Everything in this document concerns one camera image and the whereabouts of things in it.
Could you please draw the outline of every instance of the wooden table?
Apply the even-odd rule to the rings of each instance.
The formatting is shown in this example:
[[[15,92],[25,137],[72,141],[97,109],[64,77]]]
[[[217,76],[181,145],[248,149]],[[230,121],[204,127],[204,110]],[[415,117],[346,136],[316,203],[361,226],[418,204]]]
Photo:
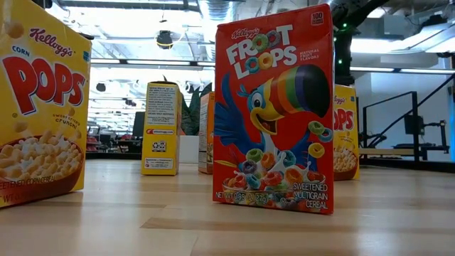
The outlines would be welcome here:
[[[212,203],[182,164],[89,160],[82,192],[0,210],[0,255],[455,255],[455,176],[364,168],[332,216]]]

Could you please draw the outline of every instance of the ceiling duct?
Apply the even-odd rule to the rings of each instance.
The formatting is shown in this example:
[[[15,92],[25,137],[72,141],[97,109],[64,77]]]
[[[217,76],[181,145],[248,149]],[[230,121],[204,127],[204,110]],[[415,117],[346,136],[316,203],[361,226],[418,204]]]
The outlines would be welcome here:
[[[215,42],[217,26],[234,21],[238,2],[223,0],[199,0],[200,12],[204,20],[204,40]],[[207,57],[215,60],[215,46],[206,45]]]

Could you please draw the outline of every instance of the toucan eye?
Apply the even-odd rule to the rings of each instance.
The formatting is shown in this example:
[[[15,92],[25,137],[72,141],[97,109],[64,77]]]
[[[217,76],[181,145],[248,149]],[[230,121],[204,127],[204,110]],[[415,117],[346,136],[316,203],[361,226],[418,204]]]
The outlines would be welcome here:
[[[260,93],[256,92],[251,97],[251,103],[252,103],[252,107],[261,107],[262,106],[262,95]]]

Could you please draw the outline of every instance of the corn pops cereal box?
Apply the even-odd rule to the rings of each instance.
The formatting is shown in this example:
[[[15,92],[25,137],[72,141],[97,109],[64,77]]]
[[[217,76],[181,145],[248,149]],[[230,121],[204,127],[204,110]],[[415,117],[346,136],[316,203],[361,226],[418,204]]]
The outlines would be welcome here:
[[[90,49],[32,1],[0,0],[0,207],[83,188]]]
[[[333,212],[328,5],[218,26],[213,200]]]
[[[335,180],[358,179],[357,104],[355,88],[335,85],[333,103],[333,170]]]
[[[182,94],[176,83],[150,82],[148,84],[141,174],[176,175],[178,173],[181,105]]]
[[[200,99],[199,118],[199,167],[200,172],[213,172],[213,112],[215,93],[209,92]]]

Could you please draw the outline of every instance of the red cereal box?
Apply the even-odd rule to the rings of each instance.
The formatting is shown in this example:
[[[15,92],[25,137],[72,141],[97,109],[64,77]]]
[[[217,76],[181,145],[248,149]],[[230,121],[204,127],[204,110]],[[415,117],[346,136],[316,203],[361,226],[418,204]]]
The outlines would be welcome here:
[[[218,26],[213,200],[333,212],[328,5]]]

